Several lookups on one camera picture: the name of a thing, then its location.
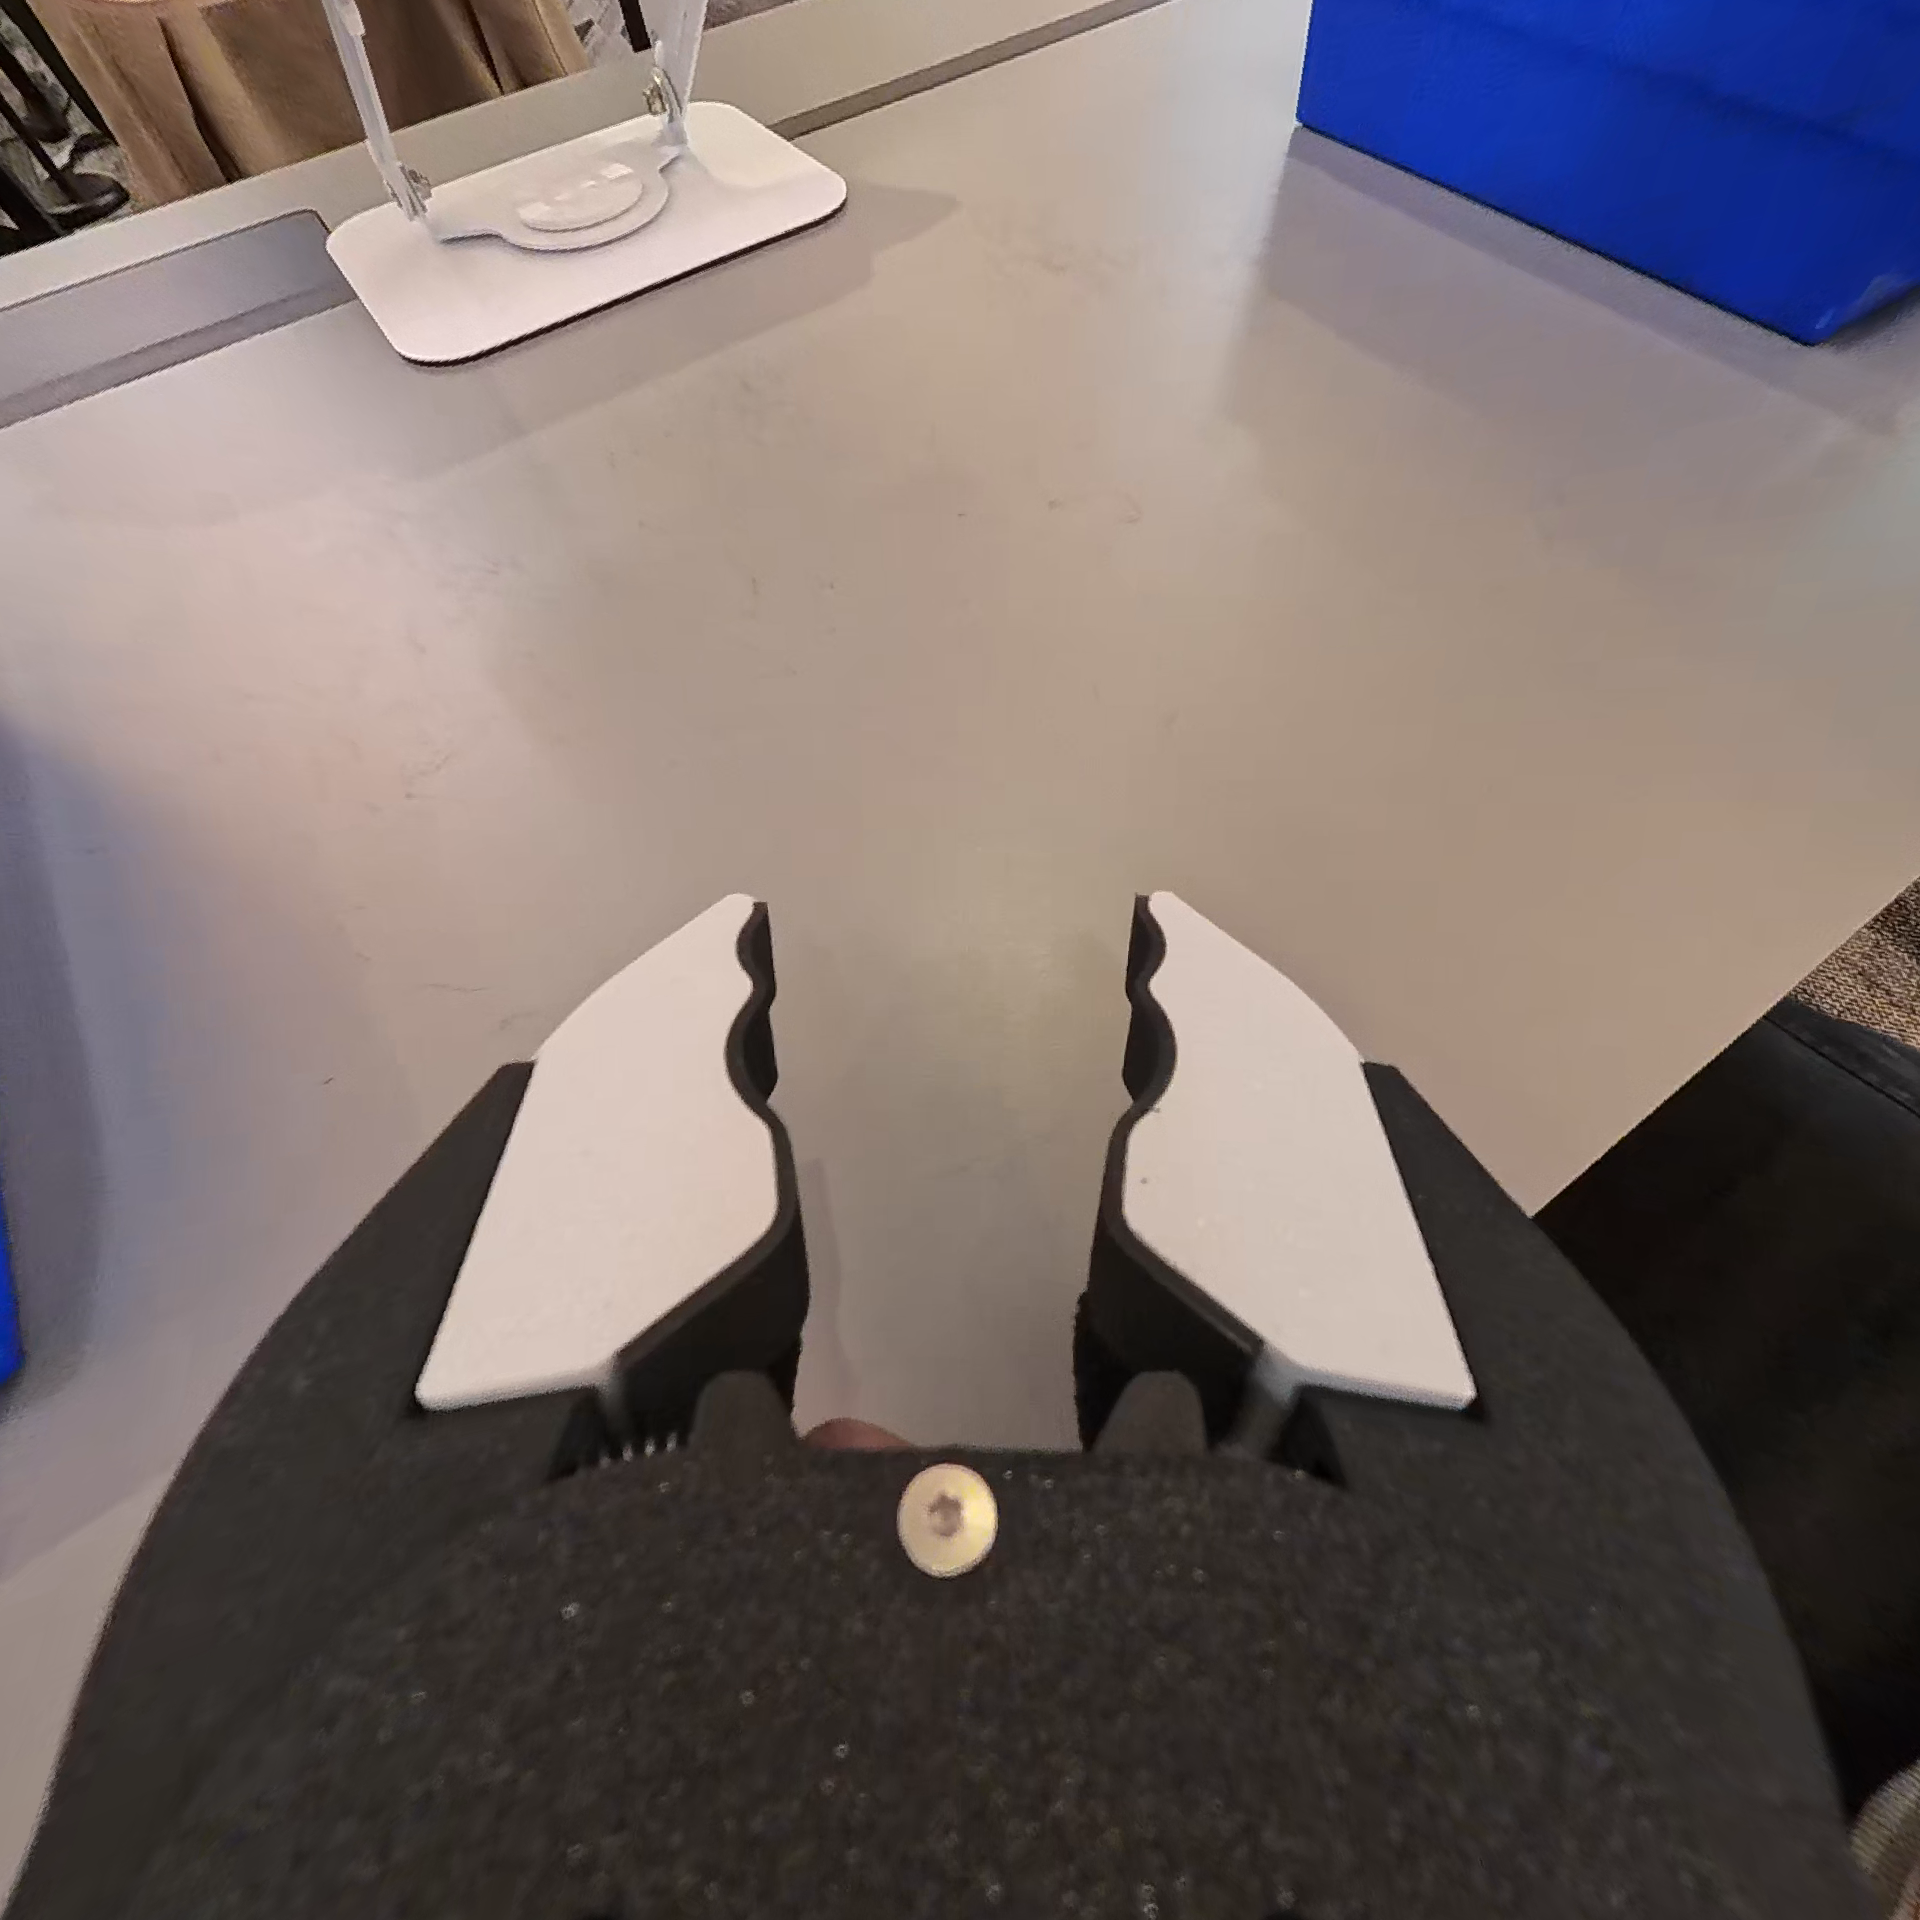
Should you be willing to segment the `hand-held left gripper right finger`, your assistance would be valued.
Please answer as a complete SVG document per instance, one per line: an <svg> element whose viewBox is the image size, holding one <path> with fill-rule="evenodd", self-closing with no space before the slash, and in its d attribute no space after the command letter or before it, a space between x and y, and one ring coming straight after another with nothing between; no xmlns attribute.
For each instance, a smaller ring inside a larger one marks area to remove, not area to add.
<svg viewBox="0 0 1920 1920"><path fill-rule="evenodd" d="M1461 1414L1477 1382L1369 1062L1180 895L1138 895L1125 1110L1082 1288L1082 1443L1184 1381L1204 1448L1281 1456L1312 1399Z"/></svg>

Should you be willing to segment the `person's black pants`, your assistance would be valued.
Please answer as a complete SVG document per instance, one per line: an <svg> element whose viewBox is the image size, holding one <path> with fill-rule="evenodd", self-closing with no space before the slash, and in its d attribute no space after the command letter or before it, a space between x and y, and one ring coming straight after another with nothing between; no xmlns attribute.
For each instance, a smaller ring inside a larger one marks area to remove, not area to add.
<svg viewBox="0 0 1920 1920"><path fill-rule="evenodd" d="M1918 1061L1777 1002L1537 1213L1686 1414L1841 1804L1918 1754Z"/></svg>

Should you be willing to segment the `person's cream sweater torso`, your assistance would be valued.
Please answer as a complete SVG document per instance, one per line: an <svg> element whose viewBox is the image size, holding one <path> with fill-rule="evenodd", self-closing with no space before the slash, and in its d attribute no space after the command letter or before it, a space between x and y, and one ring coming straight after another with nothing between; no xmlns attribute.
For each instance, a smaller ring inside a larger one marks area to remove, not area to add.
<svg viewBox="0 0 1920 1920"><path fill-rule="evenodd" d="M1879 1918L1918 1918L1918 1765L1873 1789L1855 1814L1850 1854Z"/></svg>

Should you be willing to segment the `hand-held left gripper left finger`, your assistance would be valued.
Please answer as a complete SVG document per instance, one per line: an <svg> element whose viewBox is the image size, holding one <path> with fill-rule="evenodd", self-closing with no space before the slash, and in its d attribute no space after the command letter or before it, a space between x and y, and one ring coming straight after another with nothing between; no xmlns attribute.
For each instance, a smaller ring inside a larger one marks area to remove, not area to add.
<svg viewBox="0 0 1920 1920"><path fill-rule="evenodd" d="M774 997L767 904L722 895L554 1026L425 1354L423 1411L590 1389L655 1448L713 1378L794 1399L809 1262Z"/></svg>

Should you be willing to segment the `white desk stand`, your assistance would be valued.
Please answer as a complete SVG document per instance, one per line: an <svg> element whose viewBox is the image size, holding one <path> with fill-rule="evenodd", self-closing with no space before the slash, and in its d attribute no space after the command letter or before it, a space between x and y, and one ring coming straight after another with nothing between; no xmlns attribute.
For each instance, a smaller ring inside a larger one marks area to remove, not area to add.
<svg viewBox="0 0 1920 1920"><path fill-rule="evenodd" d="M326 255L398 357L470 364L822 227L847 182L728 102L697 102L706 6L663 4L644 110L432 186L399 155L356 4L326 28L389 192Z"/></svg>

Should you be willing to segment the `tan fabric drape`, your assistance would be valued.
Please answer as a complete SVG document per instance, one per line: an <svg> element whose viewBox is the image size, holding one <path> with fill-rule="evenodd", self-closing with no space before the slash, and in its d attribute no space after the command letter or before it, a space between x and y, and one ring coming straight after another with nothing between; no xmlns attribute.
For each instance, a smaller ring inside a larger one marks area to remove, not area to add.
<svg viewBox="0 0 1920 1920"><path fill-rule="evenodd" d="M34 6L128 165L136 208L361 141L321 2ZM448 111L580 75L561 2L361 2L389 119Z"/></svg>

